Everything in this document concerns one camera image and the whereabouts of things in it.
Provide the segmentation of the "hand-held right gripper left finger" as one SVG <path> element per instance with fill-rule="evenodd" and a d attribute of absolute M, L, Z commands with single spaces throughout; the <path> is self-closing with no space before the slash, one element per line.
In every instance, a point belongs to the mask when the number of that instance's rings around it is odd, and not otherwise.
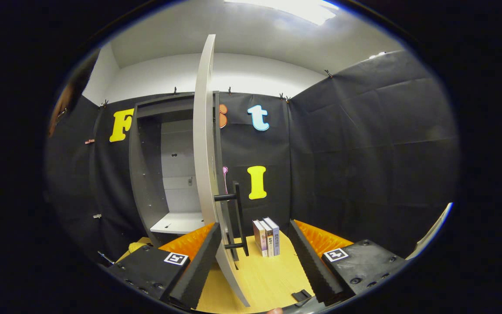
<path fill-rule="evenodd" d="M 109 266 L 107 272 L 153 300 L 195 309 L 220 242 L 221 228 L 215 222 L 159 248 L 132 243 L 131 252 Z"/>

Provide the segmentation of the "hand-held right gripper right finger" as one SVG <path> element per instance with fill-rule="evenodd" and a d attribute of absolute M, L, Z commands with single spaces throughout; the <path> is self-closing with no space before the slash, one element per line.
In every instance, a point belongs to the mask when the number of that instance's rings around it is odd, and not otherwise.
<path fill-rule="evenodd" d="M 288 238 L 313 293 L 325 305 L 371 291 L 407 264 L 374 241 L 352 243 L 296 219 L 290 222 Z"/>

